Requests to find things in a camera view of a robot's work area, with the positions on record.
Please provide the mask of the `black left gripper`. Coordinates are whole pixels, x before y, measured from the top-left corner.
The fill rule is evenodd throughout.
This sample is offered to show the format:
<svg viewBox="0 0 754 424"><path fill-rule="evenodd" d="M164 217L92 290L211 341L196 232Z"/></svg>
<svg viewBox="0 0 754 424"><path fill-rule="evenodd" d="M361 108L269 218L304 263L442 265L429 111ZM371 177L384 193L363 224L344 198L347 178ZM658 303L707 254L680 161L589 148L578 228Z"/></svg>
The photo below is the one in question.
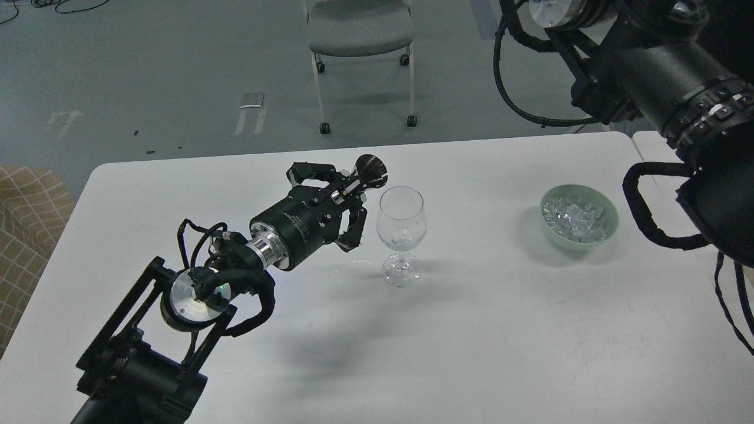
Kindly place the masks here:
<svg viewBox="0 0 754 424"><path fill-rule="evenodd" d="M288 195L249 222L249 247L264 267L291 271L323 245L335 242L347 253L360 246L368 215L363 200L357 197L348 203L348 225L340 234L345 203L332 199L347 176L330 164L294 162L290 166ZM305 185L307 180L325 185Z"/></svg>

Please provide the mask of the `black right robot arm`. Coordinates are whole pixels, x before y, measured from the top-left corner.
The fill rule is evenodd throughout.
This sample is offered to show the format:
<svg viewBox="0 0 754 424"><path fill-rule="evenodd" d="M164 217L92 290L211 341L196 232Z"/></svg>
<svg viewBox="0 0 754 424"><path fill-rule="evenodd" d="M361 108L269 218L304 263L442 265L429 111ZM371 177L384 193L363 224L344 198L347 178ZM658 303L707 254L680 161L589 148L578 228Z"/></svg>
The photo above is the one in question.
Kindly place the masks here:
<svg viewBox="0 0 754 424"><path fill-rule="evenodd" d="M709 20L703 1L531 1L547 34L523 29L522 1L501 1L493 74L502 100L544 128L610 124L643 116L679 162L645 161L626 172L622 188L639 231L660 247L718 250L715 274L733 262L738 298L752 328L752 296L744 269L752 268L752 84L697 44ZM517 107L501 78L501 43L558 54L571 74L571 104L587 118L547 118ZM683 177L677 201L697 228L673 238L654 222L639 192L643 176Z"/></svg>

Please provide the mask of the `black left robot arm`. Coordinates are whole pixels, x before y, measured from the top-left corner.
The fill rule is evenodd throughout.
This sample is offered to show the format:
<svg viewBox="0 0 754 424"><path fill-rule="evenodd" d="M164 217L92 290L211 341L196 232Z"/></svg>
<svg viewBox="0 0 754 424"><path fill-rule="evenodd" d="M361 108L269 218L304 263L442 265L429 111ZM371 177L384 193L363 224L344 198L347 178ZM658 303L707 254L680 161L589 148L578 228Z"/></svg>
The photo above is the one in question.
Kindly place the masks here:
<svg viewBox="0 0 754 424"><path fill-rule="evenodd" d="M84 374L77 389L87 395L73 423L183 423L207 384L200 373L223 336L241 336L266 322L276 304L267 271L291 271L313 252L336 244L348 252L360 242L367 217L365 193L388 179L372 155L353 171L329 164L296 162L286 173L291 190L250 220L250 236L184 220L177 241L183 268L153 258L78 360ZM192 253L183 234L201 236ZM174 330L191 342L180 362L154 351L139 324L154 303Z"/></svg>

